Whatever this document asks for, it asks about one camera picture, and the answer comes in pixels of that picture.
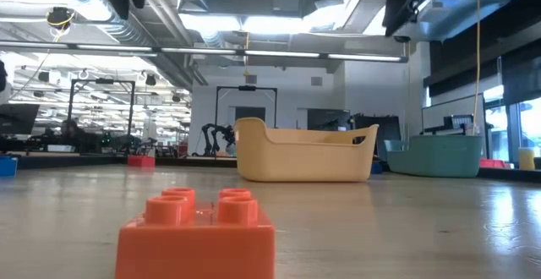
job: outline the tan plastic bin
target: tan plastic bin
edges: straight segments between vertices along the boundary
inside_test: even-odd
[[[353,131],[268,129],[235,123],[238,173],[260,182],[361,182],[370,176],[378,125]],[[363,136],[360,145],[352,140]]]

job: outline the orange lego brick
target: orange lego brick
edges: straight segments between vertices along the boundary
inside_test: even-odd
[[[120,229],[117,279],[273,279],[275,228],[247,189],[165,189]]]

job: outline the red object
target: red object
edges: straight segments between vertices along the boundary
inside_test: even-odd
[[[156,159],[151,156],[128,156],[128,166],[131,167],[155,167]]]
[[[507,168],[504,161],[481,159],[481,168]]]
[[[148,199],[120,229],[116,278],[273,279],[275,228],[248,190],[234,190],[194,208],[192,189]]]

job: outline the blue bin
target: blue bin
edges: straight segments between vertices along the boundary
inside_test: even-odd
[[[17,173],[17,158],[0,156],[0,177],[14,177]]]
[[[425,177],[474,178],[481,164],[480,136],[413,136],[409,147],[386,140],[391,171]]]

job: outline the floor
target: floor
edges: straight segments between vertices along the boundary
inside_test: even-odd
[[[234,169],[109,166],[0,180],[2,278],[113,279],[117,230],[173,185],[203,200],[252,189],[276,224],[276,278],[541,277],[536,184],[392,174],[250,183]]]

